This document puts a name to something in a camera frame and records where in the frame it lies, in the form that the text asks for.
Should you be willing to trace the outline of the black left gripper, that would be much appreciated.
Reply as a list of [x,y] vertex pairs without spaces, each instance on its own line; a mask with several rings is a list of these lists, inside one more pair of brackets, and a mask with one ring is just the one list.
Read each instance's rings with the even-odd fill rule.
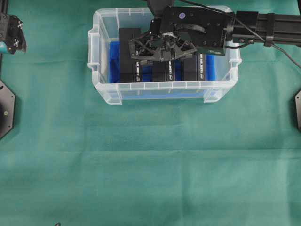
[[15,15],[0,14],[0,53],[15,54],[27,51],[23,22]]

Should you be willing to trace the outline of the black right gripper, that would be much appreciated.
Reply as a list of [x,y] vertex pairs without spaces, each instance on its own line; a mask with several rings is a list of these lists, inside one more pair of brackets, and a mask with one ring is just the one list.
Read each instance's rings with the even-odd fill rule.
[[158,35],[150,32],[130,38],[129,56],[139,61],[191,58],[196,52],[224,56],[232,40],[232,13],[208,6],[150,6],[158,20]]

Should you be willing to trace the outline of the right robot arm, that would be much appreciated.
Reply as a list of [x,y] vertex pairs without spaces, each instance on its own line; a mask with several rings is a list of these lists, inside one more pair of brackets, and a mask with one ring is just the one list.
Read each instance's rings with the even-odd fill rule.
[[128,41],[130,57],[141,61],[173,61],[194,53],[224,56],[229,43],[238,48],[255,43],[301,44],[301,17],[256,11],[224,12],[211,7],[166,6],[148,32]]

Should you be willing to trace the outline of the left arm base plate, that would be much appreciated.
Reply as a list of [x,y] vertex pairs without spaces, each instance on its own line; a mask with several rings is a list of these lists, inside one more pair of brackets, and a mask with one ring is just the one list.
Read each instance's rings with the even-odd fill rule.
[[14,124],[15,95],[0,81],[0,138],[2,139]]

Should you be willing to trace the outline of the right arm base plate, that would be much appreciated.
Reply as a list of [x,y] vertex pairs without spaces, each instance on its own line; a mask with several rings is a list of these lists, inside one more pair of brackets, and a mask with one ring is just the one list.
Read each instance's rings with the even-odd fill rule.
[[297,128],[301,131],[301,90],[295,95]]

